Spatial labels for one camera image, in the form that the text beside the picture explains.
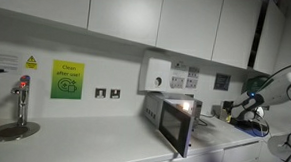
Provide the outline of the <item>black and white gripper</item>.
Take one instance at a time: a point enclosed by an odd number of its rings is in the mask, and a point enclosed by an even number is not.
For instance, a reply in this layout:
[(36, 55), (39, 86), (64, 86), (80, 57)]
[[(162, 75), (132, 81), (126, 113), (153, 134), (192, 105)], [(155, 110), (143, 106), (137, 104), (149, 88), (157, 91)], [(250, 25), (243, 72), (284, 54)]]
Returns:
[(252, 120), (255, 118), (253, 103), (250, 101), (234, 102), (231, 116), (238, 121)]

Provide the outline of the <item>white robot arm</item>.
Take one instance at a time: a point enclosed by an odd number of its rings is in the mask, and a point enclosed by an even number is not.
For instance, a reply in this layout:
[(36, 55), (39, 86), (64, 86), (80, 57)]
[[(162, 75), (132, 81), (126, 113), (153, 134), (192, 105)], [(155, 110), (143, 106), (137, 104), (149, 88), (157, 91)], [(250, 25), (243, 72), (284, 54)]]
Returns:
[[(255, 109), (291, 101), (291, 72), (274, 75), (257, 92), (245, 91), (230, 107), (230, 115), (239, 121), (255, 118)], [(273, 136), (267, 142), (269, 151), (281, 160), (291, 162), (291, 133)]]

